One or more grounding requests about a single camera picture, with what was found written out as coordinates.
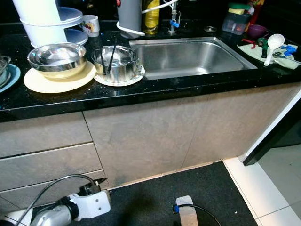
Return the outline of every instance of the cream plate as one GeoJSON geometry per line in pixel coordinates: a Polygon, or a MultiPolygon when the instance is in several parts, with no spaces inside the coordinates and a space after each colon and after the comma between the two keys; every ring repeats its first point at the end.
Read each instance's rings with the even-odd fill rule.
{"type": "Polygon", "coordinates": [[[106,86],[116,86],[116,87],[121,87],[121,86],[129,86],[132,85],[138,81],[140,81],[145,75],[145,69],[142,66],[141,71],[132,79],[126,81],[126,82],[110,82],[104,80],[101,76],[96,75],[94,79],[99,82],[100,84],[106,85],[106,86]]]}
{"type": "Polygon", "coordinates": [[[39,93],[62,93],[86,85],[94,78],[95,73],[95,66],[89,61],[78,74],[59,80],[48,79],[32,68],[25,74],[24,84],[27,88],[39,93]]]}

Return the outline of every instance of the stainless steel sink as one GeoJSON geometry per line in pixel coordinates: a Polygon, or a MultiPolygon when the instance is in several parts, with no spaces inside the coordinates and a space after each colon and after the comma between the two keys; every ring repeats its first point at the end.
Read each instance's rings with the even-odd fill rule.
{"type": "Polygon", "coordinates": [[[255,69],[215,37],[130,41],[149,80],[255,69]]]}

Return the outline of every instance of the white floor tile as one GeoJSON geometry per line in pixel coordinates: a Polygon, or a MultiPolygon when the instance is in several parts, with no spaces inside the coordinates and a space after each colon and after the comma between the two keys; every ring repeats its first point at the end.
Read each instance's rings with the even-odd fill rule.
{"type": "Polygon", "coordinates": [[[257,217],[289,206],[259,164],[244,166],[238,158],[224,160],[257,217]]]}
{"type": "Polygon", "coordinates": [[[301,221],[291,207],[259,218],[262,226],[301,226],[301,221]]]}
{"type": "MultiPolygon", "coordinates": [[[[5,220],[8,222],[11,222],[15,224],[18,219],[21,217],[21,215],[24,213],[25,210],[19,210],[11,213],[7,213],[4,215],[1,215],[1,220],[5,220]]],[[[20,226],[29,226],[30,222],[32,220],[32,209],[28,211],[28,213],[25,215],[21,223],[19,224],[20,226]]]]}
{"type": "Polygon", "coordinates": [[[301,145],[271,148],[259,164],[289,204],[301,201],[301,145]]]}
{"type": "Polygon", "coordinates": [[[229,172],[229,174],[230,174],[230,176],[231,176],[233,182],[235,183],[236,187],[238,188],[238,190],[239,190],[241,196],[243,197],[243,199],[244,199],[246,205],[248,206],[248,208],[249,208],[249,210],[250,210],[250,212],[251,212],[253,218],[254,218],[254,219],[258,218],[257,215],[256,215],[256,213],[255,213],[255,211],[253,210],[251,204],[250,204],[249,201],[247,200],[245,194],[242,192],[241,188],[238,186],[238,183],[237,183],[236,180],[234,179],[232,173],[231,173],[230,170],[228,169],[227,165],[225,165],[225,166],[226,166],[226,169],[228,170],[228,172],[229,172]]]}
{"type": "Polygon", "coordinates": [[[258,226],[263,226],[259,219],[256,219],[255,221],[258,224],[258,226]]]}

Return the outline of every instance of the cabinet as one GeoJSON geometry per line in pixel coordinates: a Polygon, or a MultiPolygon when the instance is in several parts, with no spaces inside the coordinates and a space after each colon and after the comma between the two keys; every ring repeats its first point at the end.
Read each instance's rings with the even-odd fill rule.
{"type": "MultiPolygon", "coordinates": [[[[0,123],[1,211],[26,208],[48,183],[69,174],[105,176],[82,112],[0,123]]],[[[59,182],[37,205],[77,192],[85,183],[59,182]]]]}
{"type": "Polygon", "coordinates": [[[300,84],[84,112],[111,186],[247,152],[300,84]]]}
{"type": "MultiPolygon", "coordinates": [[[[84,175],[87,175],[92,179],[99,179],[105,177],[103,170],[85,173],[84,175]]],[[[9,211],[17,210],[18,208],[25,209],[30,205],[30,203],[37,196],[37,194],[50,182],[51,181],[0,192],[0,196],[2,197],[2,199],[5,199],[10,202],[0,203],[0,206],[2,206],[3,209],[8,208],[9,211]]],[[[79,187],[87,183],[88,181],[83,178],[69,178],[60,181],[57,184],[50,187],[37,201],[36,205],[38,206],[56,202],[63,196],[70,195],[72,193],[77,193],[79,192],[79,187]]],[[[106,181],[101,184],[101,188],[106,188],[107,186],[108,183],[106,181]]]]}
{"type": "Polygon", "coordinates": [[[297,83],[211,94],[183,167],[246,153],[300,88],[297,83]]]}
{"type": "Polygon", "coordinates": [[[91,141],[82,112],[0,123],[0,158],[91,141]]]}
{"type": "Polygon", "coordinates": [[[84,112],[112,186],[182,167],[208,95],[84,112]]]}

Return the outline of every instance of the faucet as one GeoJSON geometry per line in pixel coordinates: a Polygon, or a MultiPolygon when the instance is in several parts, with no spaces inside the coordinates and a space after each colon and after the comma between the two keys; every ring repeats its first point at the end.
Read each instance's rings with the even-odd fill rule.
{"type": "Polygon", "coordinates": [[[177,4],[178,2],[176,1],[171,5],[171,20],[170,20],[170,28],[168,29],[168,33],[170,35],[173,35],[175,33],[175,28],[180,27],[180,17],[181,17],[181,12],[179,12],[179,18],[177,20],[177,4]]]}

